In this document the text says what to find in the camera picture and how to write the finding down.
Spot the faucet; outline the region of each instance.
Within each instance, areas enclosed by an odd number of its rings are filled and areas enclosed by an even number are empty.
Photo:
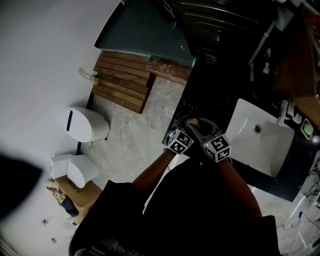
[[[295,113],[295,97],[292,93],[289,94],[289,102],[287,100],[281,102],[279,117],[276,120],[276,124],[278,126],[283,126],[285,120],[289,119],[288,117],[286,117],[286,114],[288,114],[290,116],[289,118],[292,119],[295,123],[301,123],[301,115],[298,112]]]
[[[278,126],[283,126],[285,123],[285,119],[286,119],[286,114],[287,114],[287,109],[288,109],[288,101],[283,100],[281,102],[281,106],[280,106],[280,112],[279,112],[279,117],[276,120],[276,124]]]

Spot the wooden board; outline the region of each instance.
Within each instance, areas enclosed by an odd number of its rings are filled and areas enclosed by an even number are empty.
[[[144,64],[144,63],[134,62],[131,60],[126,60],[126,59],[112,58],[112,57],[100,56],[98,58],[98,61],[118,64],[118,65],[131,67],[131,68],[135,68],[135,69],[143,70],[143,71],[145,71],[146,67],[147,67],[147,64]]]
[[[114,83],[116,85],[127,87],[129,89],[135,90],[135,91],[140,92],[142,94],[147,94],[147,92],[149,90],[146,86],[136,84],[134,82],[123,80],[118,77],[114,77],[114,76],[107,75],[107,74],[100,73],[99,79]]]
[[[103,57],[117,58],[117,59],[133,61],[133,62],[138,62],[138,63],[144,63],[144,64],[147,64],[149,61],[148,57],[143,57],[143,56],[134,55],[134,54],[114,52],[114,51],[102,51],[100,55]]]
[[[131,74],[131,75],[134,75],[137,77],[145,78],[145,79],[148,79],[150,77],[150,72],[136,69],[133,67],[121,66],[121,65],[112,64],[112,63],[108,63],[108,62],[102,62],[102,61],[98,61],[95,64],[95,66],[110,69],[110,70],[124,72],[124,73]]]
[[[191,74],[191,69],[183,67],[181,64],[175,64],[167,60],[150,59],[146,70],[155,74],[157,77],[167,79],[177,84],[185,86]]]
[[[149,58],[102,52],[94,71],[99,78],[91,92],[136,113],[142,113],[155,75],[146,70]]]
[[[131,104],[131,103],[125,101],[125,100],[122,100],[120,98],[114,97],[112,95],[109,95],[109,94],[107,94],[107,93],[105,93],[103,91],[100,91],[100,90],[97,90],[97,89],[94,89],[94,88],[91,90],[91,92],[93,94],[95,94],[95,95],[98,95],[98,96],[106,99],[106,100],[109,100],[109,101],[111,101],[113,103],[116,103],[116,104],[118,104],[118,105],[120,105],[120,106],[122,106],[122,107],[124,107],[126,109],[132,110],[132,111],[134,111],[134,112],[136,112],[138,114],[141,113],[141,108],[140,107],[138,107],[136,105],[133,105],[133,104]]]
[[[99,85],[108,87],[110,89],[116,90],[118,92],[124,93],[126,95],[132,96],[132,97],[137,98],[137,99],[142,100],[142,101],[144,101],[146,99],[146,95],[145,94],[143,94],[141,92],[138,92],[136,90],[132,90],[132,89],[129,89],[127,87],[115,84],[113,82],[109,82],[109,81],[106,81],[106,80],[99,79]]]
[[[108,69],[108,68],[104,68],[104,67],[94,67],[93,69],[94,71],[97,71],[98,73],[101,74],[105,74],[105,75],[109,75],[112,77],[116,77],[116,78],[120,78],[123,80],[127,80],[129,82],[133,82],[135,84],[138,85],[142,85],[142,86],[146,86],[147,84],[147,79],[143,78],[143,77],[139,77],[133,74],[127,74],[124,72],[120,72],[120,71],[116,71],[116,70],[112,70],[112,69]]]
[[[133,105],[136,105],[137,107],[140,107],[140,108],[142,107],[142,105],[144,103],[143,100],[140,100],[140,99],[137,99],[135,97],[129,96],[129,95],[124,94],[124,93],[122,93],[120,91],[117,91],[117,90],[114,90],[114,89],[110,89],[110,88],[108,88],[106,86],[102,86],[102,85],[98,84],[98,85],[94,85],[93,88],[97,89],[97,90],[99,90],[101,92],[104,92],[106,94],[109,94],[111,96],[117,97],[117,98],[119,98],[119,99],[121,99],[123,101],[126,101],[128,103],[131,103]]]
[[[299,111],[320,129],[320,102],[316,96],[297,97],[294,99]]]
[[[273,88],[280,94],[314,97],[318,80],[308,25],[302,15],[292,22],[291,26],[295,29],[289,30],[290,33],[284,38],[283,45],[286,46],[280,52]]]

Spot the person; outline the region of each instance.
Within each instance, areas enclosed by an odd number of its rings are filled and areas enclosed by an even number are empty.
[[[164,150],[132,183],[109,180],[69,255],[280,255],[274,216],[262,217],[228,159],[191,157],[156,188],[175,155]]]

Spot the white sink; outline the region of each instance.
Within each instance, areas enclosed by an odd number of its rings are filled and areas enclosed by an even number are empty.
[[[231,157],[266,175],[277,177],[295,131],[285,124],[278,126],[276,121],[274,116],[239,99],[226,130]]]

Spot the tile floor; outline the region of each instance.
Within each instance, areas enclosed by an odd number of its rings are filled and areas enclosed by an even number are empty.
[[[184,87],[165,79],[157,78],[142,114],[95,96],[92,109],[108,118],[108,140],[93,143],[90,151],[86,144],[82,152],[91,158],[100,170],[94,182],[104,188],[108,180],[117,183],[132,182],[163,151],[161,141],[182,95]],[[255,187],[250,187],[262,214],[274,215],[277,226],[285,229],[299,222],[299,213],[315,221],[320,218],[320,209],[299,193],[294,202],[289,202]],[[277,228],[280,253],[290,256],[310,255],[310,241],[320,237],[320,229],[312,225],[305,215],[291,230]]]

